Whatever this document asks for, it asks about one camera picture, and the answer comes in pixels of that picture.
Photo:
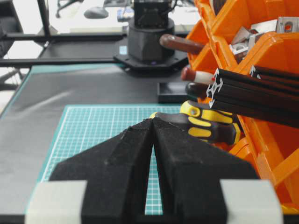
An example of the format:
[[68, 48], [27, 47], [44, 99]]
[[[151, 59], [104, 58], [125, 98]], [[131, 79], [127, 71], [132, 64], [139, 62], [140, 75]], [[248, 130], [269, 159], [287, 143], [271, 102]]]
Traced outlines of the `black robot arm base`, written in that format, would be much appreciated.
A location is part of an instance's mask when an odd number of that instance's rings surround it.
[[168, 17], [171, 0], [132, 0], [134, 16], [128, 22], [127, 37], [116, 43], [114, 59], [135, 70], [168, 70], [187, 62], [187, 54], [160, 44], [162, 35], [174, 35], [175, 24]]

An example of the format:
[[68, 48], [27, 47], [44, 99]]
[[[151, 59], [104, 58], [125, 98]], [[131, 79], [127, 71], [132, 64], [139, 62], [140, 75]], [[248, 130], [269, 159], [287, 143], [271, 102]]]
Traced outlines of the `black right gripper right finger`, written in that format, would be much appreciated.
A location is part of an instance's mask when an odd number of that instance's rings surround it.
[[250, 163], [154, 118], [163, 196], [185, 224], [281, 224], [278, 197]]

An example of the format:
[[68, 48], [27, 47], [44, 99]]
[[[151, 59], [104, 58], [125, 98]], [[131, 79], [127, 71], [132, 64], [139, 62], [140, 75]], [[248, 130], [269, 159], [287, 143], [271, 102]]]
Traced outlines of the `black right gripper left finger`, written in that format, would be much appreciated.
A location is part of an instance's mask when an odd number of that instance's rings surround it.
[[153, 121], [58, 163], [39, 183], [27, 224], [126, 224], [145, 207]]

